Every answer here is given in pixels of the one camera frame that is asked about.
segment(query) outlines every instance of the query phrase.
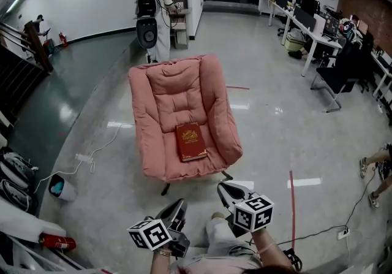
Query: white shirt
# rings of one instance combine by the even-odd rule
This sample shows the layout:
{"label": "white shirt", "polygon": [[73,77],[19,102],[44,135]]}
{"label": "white shirt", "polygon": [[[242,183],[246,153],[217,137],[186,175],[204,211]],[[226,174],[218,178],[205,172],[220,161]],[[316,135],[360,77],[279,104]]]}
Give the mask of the white shirt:
{"label": "white shirt", "polygon": [[157,3],[157,12],[155,14],[155,19],[157,20],[157,24],[159,25],[166,25],[170,27],[170,17],[169,12],[167,10],[167,6],[173,3],[172,0],[158,0]]}

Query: gray floor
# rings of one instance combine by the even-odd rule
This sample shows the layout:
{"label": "gray floor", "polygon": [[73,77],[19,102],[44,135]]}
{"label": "gray floor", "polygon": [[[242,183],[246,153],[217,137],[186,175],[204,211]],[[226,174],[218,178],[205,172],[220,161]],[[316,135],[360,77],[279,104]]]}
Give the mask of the gray floor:
{"label": "gray floor", "polygon": [[[319,178],[322,183],[295,187],[296,237],[335,225],[344,225],[371,177],[362,180],[360,157],[376,152],[391,138],[388,120],[370,93],[359,88],[341,96],[343,109],[325,113],[330,96],[309,89],[315,75],[311,67],[301,76],[304,60],[287,55],[277,37],[278,21],[268,27],[266,17],[204,13],[196,41],[188,50],[172,50],[171,57],[215,53],[222,62],[230,103],[238,126],[243,157],[228,170],[237,180],[255,182],[255,190],[276,204],[273,225],[277,242],[292,237],[292,199],[289,171],[294,180]],[[91,154],[110,141],[118,128],[108,122],[133,124],[131,95],[124,58],[104,78],[70,132],[54,170],[72,171],[75,153]],[[141,56],[136,62],[144,62]],[[75,202],[62,204],[46,194],[41,218],[54,221],[76,239],[74,252],[93,266],[109,266],[119,273],[147,273],[151,252],[137,249],[126,229],[146,215],[155,215],[171,201],[183,197],[189,206],[184,232],[192,246],[205,246],[204,225],[214,211],[225,212],[216,193],[223,178],[214,175],[174,184],[165,197],[163,183],[144,177],[135,144],[135,129],[120,129],[116,140],[95,154],[96,171],[83,164],[70,180],[77,186]],[[375,176],[369,190],[380,184]],[[304,270],[335,273],[347,265],[369,265],[382,251],[390,201],[371,210],[367,196],[357,206],[346,242],[337,230],[296,242]]]}
{"label": "gray floor", "polygon": [[[50,174],[94,88],[135,38],[128,32],[81,41],[51,57],[53,73],[26,102],[9,140],[11,148],[39,167],[38,180]],[[39,202],[45,185],[37,192]]]}

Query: brick wall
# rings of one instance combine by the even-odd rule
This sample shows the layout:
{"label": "brick wall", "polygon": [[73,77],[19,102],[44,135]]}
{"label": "brick wall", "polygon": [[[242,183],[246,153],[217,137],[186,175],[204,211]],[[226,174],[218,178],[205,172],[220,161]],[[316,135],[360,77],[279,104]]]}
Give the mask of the brick wall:
{"label": "brick wall", "polygon": [[392,55],[392,3],[387,0],[339,0],[343,16],[357,15],[369,25],[374,45]]}

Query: red book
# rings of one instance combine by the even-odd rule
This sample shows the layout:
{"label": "red book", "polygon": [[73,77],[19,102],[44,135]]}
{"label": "red book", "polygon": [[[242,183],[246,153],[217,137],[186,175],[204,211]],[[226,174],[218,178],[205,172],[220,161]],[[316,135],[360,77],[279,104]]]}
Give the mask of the red book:
{"label": "red book", "polygon": [[176,126],[179,158],[182,162],[201,159],[207,156],[206,145],[200,126],[197,123]]}

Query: speaker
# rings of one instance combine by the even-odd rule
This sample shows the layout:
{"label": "speaker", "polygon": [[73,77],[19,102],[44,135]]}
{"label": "speaker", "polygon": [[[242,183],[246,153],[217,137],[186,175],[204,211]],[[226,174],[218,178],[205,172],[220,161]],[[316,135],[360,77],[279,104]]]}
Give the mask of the speaker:
{"label": "speaker", "polygon": [[153,48],[157,44],[158,27],[155,18],[138,19],[136,22],[137,40],[142,48]]}

